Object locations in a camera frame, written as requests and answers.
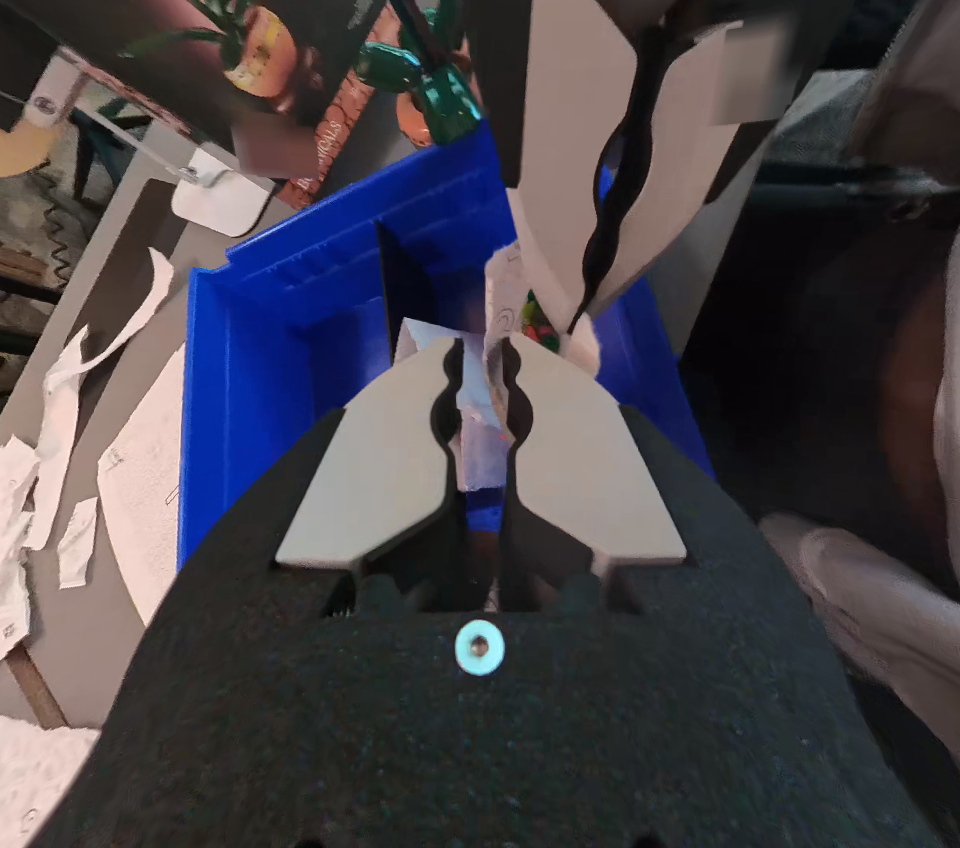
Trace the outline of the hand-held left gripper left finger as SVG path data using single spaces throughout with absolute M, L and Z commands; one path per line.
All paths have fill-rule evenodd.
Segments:
M 342 410 L 275 561 L 355 569 L 454 513 L 464 343 L 440 337 Z

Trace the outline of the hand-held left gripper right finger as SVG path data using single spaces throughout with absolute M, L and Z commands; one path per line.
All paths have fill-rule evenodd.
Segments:
M 540 578 L 676 566 L 688 550 L 616 399 L 523 335 L 501 344 L 512 436 L 503 531 Z

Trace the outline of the white paper bag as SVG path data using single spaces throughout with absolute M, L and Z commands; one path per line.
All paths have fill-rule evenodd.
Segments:
M 530 288 L 518 241 L 496 251 L 486 263 L 483 364 L 486 380 L 491 386 L 502 381 L 502 340 L 522 331 L 522 307 L 527 302 Z M 579 318 L 571 334 L 560 335 L 559 355 L 591 378 L 597 378 L 601 347 L 589 315 Z
M 403 361 L 446 337 L 461 338 L 463 344 L 462 383 L 456 398 L 461 427 L 451 442 L 458 488 L 465 493 L 501 489 L 506 484 L 509 446 L 484 373 L 482 336 L 404 318 L 393 361 Z

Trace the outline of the toy brick plant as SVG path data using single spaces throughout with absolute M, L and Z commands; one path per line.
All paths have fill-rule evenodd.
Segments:
M 368 41 L 354 72 L 364 85 L 397 97 L 402 134 L 419 148 L 445 146 L 472 133 L 484 117 L 466 49 L 466 0 L 386 0 L 399 22 L 398 44 Z

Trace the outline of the blue plastic bin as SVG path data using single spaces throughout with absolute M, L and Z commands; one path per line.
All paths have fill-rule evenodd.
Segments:
M 343 409 L 394 364 L 375 221 L 423 266 L 438 324 L 468 332 L 484 313 L 484 268 L 515 239 L 497 149 L 482 124 L 451 146 L 416 154 L 231 249 L 190 278 L 177 564 L 223 528 L 269 524 L 275 555 Z M 638 283 L 600 318 L 595 379 L 626 421 L 641 412 L 706 474 L 702 438 L 680 385 L 652 295 Z M 467 493 L 454 513 L 355 569 L 401 590 L 450 578 L 469 528 Z

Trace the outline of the grey desk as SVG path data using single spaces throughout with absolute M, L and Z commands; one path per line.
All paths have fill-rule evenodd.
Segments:
M 59 590 L 56 542 L 73 504 L 93 494 L 101 452 L 124 426 L 168 357 L 185 338 L 186 275 L 225 261 L 230 242 L 174 217 L 173 186 L 158 169 L 132 166 L 80 259 L 2 412 L 2 442 L 34 443 L 42 423 L 42 380 L 75 330 L 90 327 L 94 350 L 110 340 L 150 284 L 149 246 L 176 271 L 172 299 L 126 348 L 91 371 L 80 390 L 78 441 L 50 546 L 29 555 L 32 594 L 25 652 L 72 727 L 100 727 L 144 624 L 116 566 L 102 525 L 84 587 Z

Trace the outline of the black bin divider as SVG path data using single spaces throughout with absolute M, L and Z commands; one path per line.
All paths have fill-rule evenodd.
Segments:
M 438 324 L 437 295 L 424 267 L 382 222 L 374 229 L 379 252 L 379 270 L 389 336 L 390 362 L 397 359 L 402 324 L 414 321 Z

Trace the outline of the round white paper sheet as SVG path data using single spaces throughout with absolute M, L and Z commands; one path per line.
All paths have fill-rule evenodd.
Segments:
M 98 462 L 103 521 L 145 627 L 178 570 L 185 361 L 180 346 Z

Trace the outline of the small torn paper piece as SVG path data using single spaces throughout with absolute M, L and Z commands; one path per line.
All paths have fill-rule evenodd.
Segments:
M 87 583 L 87 570 L 95 542 L 98 505 L 97 496 L 81 500 L 68 520 L 56 548 L 60 590 L 78 589 Z

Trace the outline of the person's pale shoe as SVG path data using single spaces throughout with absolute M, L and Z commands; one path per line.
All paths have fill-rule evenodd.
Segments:
M 856 535 L 787 514 L 758 525 L 834 646 L 959 758 L 959 606 Z

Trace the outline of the long torn paper strip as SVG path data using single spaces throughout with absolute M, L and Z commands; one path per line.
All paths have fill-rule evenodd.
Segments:
M 89 327 L 83 326 L 66 345 L 43 380 L 43 418 L 36 447 L 37 476 L 33 490 L 33 515 L 24 546 L 42 550 L 49 541 L 61 505 L 66 474 L 77 438 L 80 387 L 87 374 L 108 361 L 116 351 L 149 324 L 170 292 L 174 268 L 165 255 L 149 248 L 152 268 L 150 290 L 114 339 L 97 356 L 83 359 Z

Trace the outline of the crumpled torn paper bag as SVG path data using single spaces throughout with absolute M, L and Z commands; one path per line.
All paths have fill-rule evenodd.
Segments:
M 30 595 L 25 540 L 33 520 L 28 496 L 40 460 L 33 448 L 12 436 L 1 448 L 1 659 L 28 636 Z

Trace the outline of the dark chair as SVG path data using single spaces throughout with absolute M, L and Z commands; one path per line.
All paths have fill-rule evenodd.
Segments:
M 123 114 L 128 104 L 125 99 L 116 97 L 102 105 L 97 113 L 110 125 L 142 139 L 153 120 L 141 110 L 137 110 L 134 114 Z M 134 157 L 133 146 L 78 109 L 70 114 L 69 122 L 78 132 L 74 200 L 83 202 L 86 199 L 90 172 L 97 162 L 105 170 L 111 191 L 114 192 L 122 182 L 126 169 Z

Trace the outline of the flat torn paper bag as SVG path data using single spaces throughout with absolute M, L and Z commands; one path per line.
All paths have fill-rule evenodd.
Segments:
M 1 717 L 1 846 L 22 847 L 62 799 L 99 740 L 95 729 L 43 729 Z

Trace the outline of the round pale wooden table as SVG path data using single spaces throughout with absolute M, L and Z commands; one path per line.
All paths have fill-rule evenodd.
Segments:
M 61 124 L 39 127 L 21 117 L 10 131 L 1 131 L 0 178 L 19 177 L 47 163 L 62 130 Z

